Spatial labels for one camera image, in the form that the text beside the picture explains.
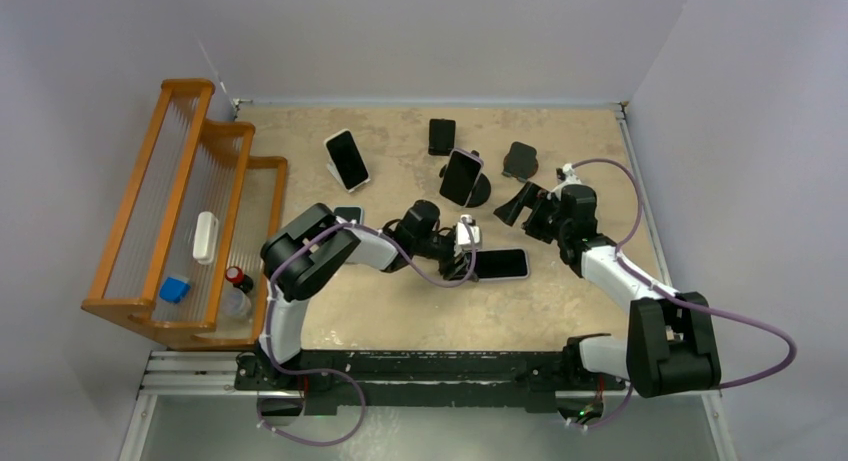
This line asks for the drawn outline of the light blue case phone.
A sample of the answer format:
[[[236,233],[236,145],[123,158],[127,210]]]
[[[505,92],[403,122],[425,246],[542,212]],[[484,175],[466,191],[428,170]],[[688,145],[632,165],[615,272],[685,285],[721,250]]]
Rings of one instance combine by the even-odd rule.
[[[344,222],[356,224],[364,222],[364,209],[361,206],[339,206],[333,210],[333,214]]]

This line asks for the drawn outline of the black rectangular phone stand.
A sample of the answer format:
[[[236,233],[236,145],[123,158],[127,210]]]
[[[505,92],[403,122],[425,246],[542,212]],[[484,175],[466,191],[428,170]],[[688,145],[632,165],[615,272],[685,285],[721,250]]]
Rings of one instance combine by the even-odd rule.
[[[428,154],[449,156],[455,147],[456,121],[452,119],[430,119],[428,132]]]

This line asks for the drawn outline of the orange wooden rack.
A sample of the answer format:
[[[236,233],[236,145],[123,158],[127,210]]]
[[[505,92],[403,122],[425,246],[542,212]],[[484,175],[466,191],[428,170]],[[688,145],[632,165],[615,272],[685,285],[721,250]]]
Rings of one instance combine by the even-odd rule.
[[[153,110],[83,309],[179,351],[234,351],[257,340],[267,289],[259,250],[280,225],[288,163],[252,154],[254,126],[208,117],[214,84],[167,79]],[[192,257],[196,218],[219,220],[211,265]],[[220,310],[225,270],[254,281],[247,319]],[[191,290],[179,304],[158,298],[168,276]]]

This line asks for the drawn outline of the silver folding phone stand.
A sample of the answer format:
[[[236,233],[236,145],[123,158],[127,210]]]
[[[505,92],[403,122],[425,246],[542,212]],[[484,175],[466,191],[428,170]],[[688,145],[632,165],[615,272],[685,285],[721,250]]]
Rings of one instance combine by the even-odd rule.
[[[332,177],[333,177],[333,178],[334,178],[334,179],[338,182],[338,184],[339,184],[342,188],[344,188],[344,189],[346,190],[346,192],[347,192],[347,193],[353,193],[353,192],[355,192],[355,191],[359,190],[360,188],[364,187],[365,185],[367,185],[367,184],[371,181],[371,178],[370,178],[370,177],[367,177],[365,180],[363,180],[362,182],[358,183],[357,185],[355,185],[355,186],[353,186],[353,187],[351,187],[351,188],[348,188],[348,187],[345,185],[345,182],[344,182],[344,180],[343,180],[343,178],[342,178],[341,174],[339,173],[339,171],[338,171],[338,169],[337,169],[337,167],[336,167],[335,163],[334,163],[332,160],[329,160],[329,161],[327,162],[327,164],[326,164],[326,168],[327,168],[327,170],[329,171],[329,173],[331,174],[331,176],[332,176]]]

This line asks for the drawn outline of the blue cap bottle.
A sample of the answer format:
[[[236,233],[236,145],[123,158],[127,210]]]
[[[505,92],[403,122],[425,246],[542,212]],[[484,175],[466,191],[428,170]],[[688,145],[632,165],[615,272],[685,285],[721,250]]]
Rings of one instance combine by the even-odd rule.
[[[179,304],[191,290],[191,282],[184,276],[168,276],[162,282],[158,298],[170,304]]]

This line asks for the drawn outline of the black round base phone stand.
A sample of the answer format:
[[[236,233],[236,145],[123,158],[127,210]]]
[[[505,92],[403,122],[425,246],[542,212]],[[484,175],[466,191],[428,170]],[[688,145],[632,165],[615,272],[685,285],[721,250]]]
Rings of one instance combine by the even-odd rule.
[[[439,178],[441,180],[441,184],[440,184],[440,187],[439,187],[440,194],[441,194],[442,188],[447,186],[447,183],[445,182],[445,176],[446,176],[445,173],[447,172],[447,168],[448,168],[448,166],[446,164],[443,165],[441,167],[439,173],[438,173]],[[489,198],[491,196],[491,192],[492,192],[492,188],[491,188],[491,182],[489,180],[489,177],[485,173],[481,172],[477,181],[476,181],[476,184],[474,185],[474,187],[470,191],[469,198],[467,199],[466,204],[463,207],[477,208],[477,207],[482,206],[483,204],[485,204],[489,200]]]

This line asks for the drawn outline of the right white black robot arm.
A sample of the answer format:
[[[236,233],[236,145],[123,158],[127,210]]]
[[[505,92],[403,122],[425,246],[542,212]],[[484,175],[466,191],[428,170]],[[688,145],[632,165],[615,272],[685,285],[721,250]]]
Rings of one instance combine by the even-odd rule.
[[[514,225],[523,209],[526,235],[556,243],[559,257],[628,313],[623,339],[593,334],[568,339],[564,380],[584,388],[600,374],[628,381],[642,397],[711,390],[721,365],[708,303],[697,292],[680,293],[631,263],[598,229],[596,192],[583,184],[547,191],[528,182],[495,216]]]

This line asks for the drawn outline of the red cap bottle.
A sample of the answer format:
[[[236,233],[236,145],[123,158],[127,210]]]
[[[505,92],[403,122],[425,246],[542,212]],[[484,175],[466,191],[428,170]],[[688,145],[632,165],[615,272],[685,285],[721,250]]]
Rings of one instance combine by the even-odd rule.
[[[240,267],[231,265],[225,270],[225,280],[228,285],[221,293],[221,313],[231,319],[247,319],[252,311],[253,279]]]

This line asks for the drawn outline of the black phone clear case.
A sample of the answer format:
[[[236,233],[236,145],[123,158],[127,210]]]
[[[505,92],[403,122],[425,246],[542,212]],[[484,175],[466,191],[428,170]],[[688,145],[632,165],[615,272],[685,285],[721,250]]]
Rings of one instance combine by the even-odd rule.
[[[483,161],[478,155],[454,148],[441,176],[439,194],[459,206],[466,206],[482,169]]]

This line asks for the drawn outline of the lavender case phone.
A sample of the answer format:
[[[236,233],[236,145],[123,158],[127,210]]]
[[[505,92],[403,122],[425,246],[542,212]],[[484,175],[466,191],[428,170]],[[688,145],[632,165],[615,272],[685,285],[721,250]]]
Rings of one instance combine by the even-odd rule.
[[[474,274],[480,281],[526,279],[530,275],[528,254],[522,248],[478,251]]]

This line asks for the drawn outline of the white rectangular device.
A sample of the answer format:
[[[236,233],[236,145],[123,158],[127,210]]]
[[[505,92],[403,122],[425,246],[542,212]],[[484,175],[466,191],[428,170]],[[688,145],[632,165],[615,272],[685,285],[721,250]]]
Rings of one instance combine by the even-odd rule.
[[[200,212],[196,218],[192,257],[200,265],[211,265],[216,258],[219,220],[211,211]]]

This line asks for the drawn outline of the black aluminium base frame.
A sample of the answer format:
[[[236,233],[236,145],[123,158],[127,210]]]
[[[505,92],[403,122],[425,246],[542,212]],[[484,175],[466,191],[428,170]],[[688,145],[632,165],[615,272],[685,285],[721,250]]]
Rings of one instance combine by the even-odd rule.
[[[249,358],[154,352],[124,460],[733,460],[719,396],[552,390],[528,353],[318,353],[356,379],[274,391]]]

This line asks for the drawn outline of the white edged black phone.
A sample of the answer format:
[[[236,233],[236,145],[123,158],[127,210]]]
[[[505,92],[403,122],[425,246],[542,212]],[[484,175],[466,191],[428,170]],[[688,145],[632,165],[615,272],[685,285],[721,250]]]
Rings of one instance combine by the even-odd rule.
[[[350,130],[344,129],[328,137],[324,141],[324,147],[329,160],[335,163],[348,188],[370,177],[364,158]]]

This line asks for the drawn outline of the black brown disc phone stand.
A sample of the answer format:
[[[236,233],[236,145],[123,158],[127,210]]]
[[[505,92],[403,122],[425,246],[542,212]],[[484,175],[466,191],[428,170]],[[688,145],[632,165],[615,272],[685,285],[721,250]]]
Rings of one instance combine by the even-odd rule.
[[[525,143],[514,141],[504,157],[502,175],[526,182],[538,171],[537,150]]]

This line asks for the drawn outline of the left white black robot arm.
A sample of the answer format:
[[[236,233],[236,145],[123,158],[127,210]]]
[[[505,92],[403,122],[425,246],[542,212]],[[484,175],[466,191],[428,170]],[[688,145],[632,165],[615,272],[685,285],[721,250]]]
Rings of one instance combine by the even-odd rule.
[[[447,232],[438,229],[441,212],[432,202],[416,201],[397,221],[381,229],[348,221],[317,203],[269,238],[260,250],[268,298],[258,347],[266,357],[259,376],[272,389],[292,386],[297,376],[310,374],[298,367],[302,328],[308,304],[346,264],[381,273],[421,269],[417,257],[442,264],[466,262],[461,278],[432,279],[433,285],[457,287],[474,277],[482,231],[474,218],[463,215]]]

